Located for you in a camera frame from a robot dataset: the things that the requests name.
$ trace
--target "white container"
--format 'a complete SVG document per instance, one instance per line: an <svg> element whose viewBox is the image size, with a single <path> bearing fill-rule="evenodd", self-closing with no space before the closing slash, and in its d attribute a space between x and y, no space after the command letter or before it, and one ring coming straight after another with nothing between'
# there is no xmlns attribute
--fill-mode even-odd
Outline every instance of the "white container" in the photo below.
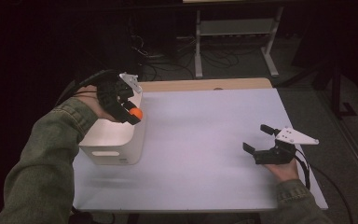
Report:
<svg viewBox="0 0 358 224"><path fill-rule="evenodd" d="M141 107L142 93L129 98ZM98 165L131 165L141 158L146 115L136 125L98 119L80 142L80 148Z"/></svg>

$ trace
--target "human arm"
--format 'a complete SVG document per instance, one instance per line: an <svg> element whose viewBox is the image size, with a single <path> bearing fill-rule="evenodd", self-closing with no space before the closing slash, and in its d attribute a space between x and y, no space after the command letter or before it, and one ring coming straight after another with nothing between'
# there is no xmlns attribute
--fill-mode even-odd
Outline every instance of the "human arm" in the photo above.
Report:
<svg viewBox="0 0 358 224"><path fill-rule="evenodd" d="M0 223L68 223L74 199L72 162L78 143L98 118L114 120L99 107L95 92L85 92L35 123L20 161L7 175Z"/></svg>
<svg viewBox="0 0 358 224"><path fill-rule="evenodd" d="M315 198L298 177L296 160L290 163L265 165L278 180L278 223L333 223L319 208Z"/></svg>

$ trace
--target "cord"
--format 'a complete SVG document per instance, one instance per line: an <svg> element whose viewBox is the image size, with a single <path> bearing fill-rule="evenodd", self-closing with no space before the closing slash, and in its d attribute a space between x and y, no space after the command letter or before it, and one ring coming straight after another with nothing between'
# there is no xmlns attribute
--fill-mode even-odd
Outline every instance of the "cord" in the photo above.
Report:
<svg viewBox="0 0 358 224"><path fill-rule="evenodd" d="M77 91L80 87L87 86L92 81L103 78L104 76L106 76L106 74L112 74L112 73L118 74L119 72L114 69L102 70L102 71L97 72L94 75L84 79L83 81L81 81L79 83L76 83L76 81L73 80L71 83L69 83L66 86L65 90L63 90L63 92L61 93L60 97L58 98L58 100L54 106L57 106L59 103L61 103L63 101L63 99L67 99L70 96L72 96L74 94L74 92Z"/></svg>
<svg viewBox="0 0 358 224"><path fill-rule="evenodd" d="M310 168L308 168L308 163L303 162L298 156L295 155L296 160L300 163L301 168L304 171L305 177L305 187L310 189Z"/></svg>
<svg viewBox="0 0 358 224"><path fill-rule="evenodd" d="M350 206L349 206L347 200L345 199L344 194L338 188L337 184L334 183L334 181L330 177L328 177L327 174L325 174L323 171L321 171L319 168L315 167L314 165L310 164L310 168L312 168L313 170L316 170L319 174L323 175L333 185L333 187L336 189L336 191L338 192L339 196L341 197L342 201L344 202L345 207L347 208L348 218L350 220L350 223L353 224L353 216L352 216L352 213L351 213Z"/></svg>
<svg viewBox="0 0 358 224"><path fill-rule="evenodd" d="M296 148L296 151L299 152L302 155L302 157L304 158L304 160L305 160L305 162L307 164L307 168L309 170L310 169L310 163L307 161L307 157L305 157L304 153L302 151L298 150L297 148Z"/></svg>
<svg viewBox="0 0 358 224"><path fill-rule="evenodd" d="M145 81L147 81L147 75L153 75L153 78L151 79L151 81L154 81L156 79L156 77L159 77L160 80L162 80L162 76L158 75L157 70L156 70L156 68L154 66L152 66L152 65L150 65L148 63L146 63L145 65L151 67L154 70L154 74L143 73L144 75L146 75L145 76Z"/></svg>
<svg viewBox="0 0 358 224"><path fill-rule="evenodd" d="M194 75L193 75L193 73L190 71L190 69L188 69L187 67L185 67L185 66L183 66L183 65L181 65L181 64L179 64L179 63L155 63L155 64L178 66L178 67L180 67L179 69L166 69L166 68L162 68L162 67L158 67L158 66L149 64L149 66L154 67L154 68L156 68L156 69L163 70L163 71L176 71L176 70L180 70L180 69L185 69L185 70L190 74L191 79L194 79Z"/></svg>
<svg viewBox="0 0 358 224"><path fill-rule="evenodd" d="M73 94L72 96L76 96L76 95L81 94L81 93L89 93L89 92L97 92L97 91L78 91L75 94Z"/></svg>
<svg viewBox="0 0 358 224"><path fill-rule="evenodd" d="M142 54L142 56L144 56L146 58L149 57L148 56L149 53L147 51L143 50L143 47L144 47L144 44L145 44L144 40L138 35L132 35L131 37L134 38L134 41L136 39L139 39L141 41L141 45L139 47L131 46L131 48L135 49L136 51L138 51L138 53Z"/></svg>
<svg viewBox="0 0 358 224"><path fill-rule="evenodd" d="M207 56L205 53L201 53L201 56L203 57L203 59L205 60L206 63L210 64L211 66L214 66L214 67L217 67L217 68L229 68L231 66L234 66L234 65L237 65L240 60L238 58L239 55L246 55L246 54L250 54L250 53L253 53L255 52L256 50L259 50L261 47L265 46L266 41L263 41L263 44L260 44L260 45L257 45L254 49L251 49L249 51L246 51L244 53L236 53L237 49L243 45L243 43L245 43L245 41L241 41L237 46L234 47L233 50L229 50L229 51L226 51L226 50L219 50L221 52L223 52L225 55L218 55L217 53L213 53L213 56L216 58L216 59L226 59L227 60L227 63L222 63L222 62L219 62L209 56ZM212 45L204 45L204 46L207 46L211 49L216 49L216 46L212 46ZM221 42L221 47L224 47L225 46L225 43L222 41ZM232 56L234 57L235 61L232 62L228 56Z"/></svg>

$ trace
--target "white table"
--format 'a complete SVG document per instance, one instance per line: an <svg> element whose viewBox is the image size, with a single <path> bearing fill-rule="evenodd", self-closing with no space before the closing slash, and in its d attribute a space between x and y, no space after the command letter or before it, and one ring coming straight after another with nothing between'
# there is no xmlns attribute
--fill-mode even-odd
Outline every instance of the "white table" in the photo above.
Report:
<svg viewBox="0 0 358 224"><path fill-rule="evenodd" d="M256 149L274 145L260 124L291 127L275 89L144 89L147 123L141 159L134 165L98 166L80 150L74 161L76 208L160 213L277 207L274 176L241 148L242 142ZM310 181L317 204L327 208L313 174Z"/></svg>

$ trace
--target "dark background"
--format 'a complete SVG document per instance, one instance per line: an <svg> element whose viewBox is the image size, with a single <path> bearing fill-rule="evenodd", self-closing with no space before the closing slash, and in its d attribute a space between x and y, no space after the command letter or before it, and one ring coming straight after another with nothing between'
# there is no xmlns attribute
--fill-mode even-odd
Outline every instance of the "dark background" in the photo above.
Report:
<svg viewBox="0 0 358 224"><path fill-rule="evenodd" d="M85 2L67 1L66 6ZM123 2L109 4L133 3ZM131 35L144 36L150 48L174 58L174 38L194 33L191 10L70 16L61 6L0 1L0 210L5 176L18 161L33 124L49 112L71 80L112 67L140 74L143 60L131 48ZM240 14L234 12L211 10L206 17ZM358 85L358 2L288 7L278 36L292 34L303 36L294 64L307 68L334 55L343 75Z"/></svg>

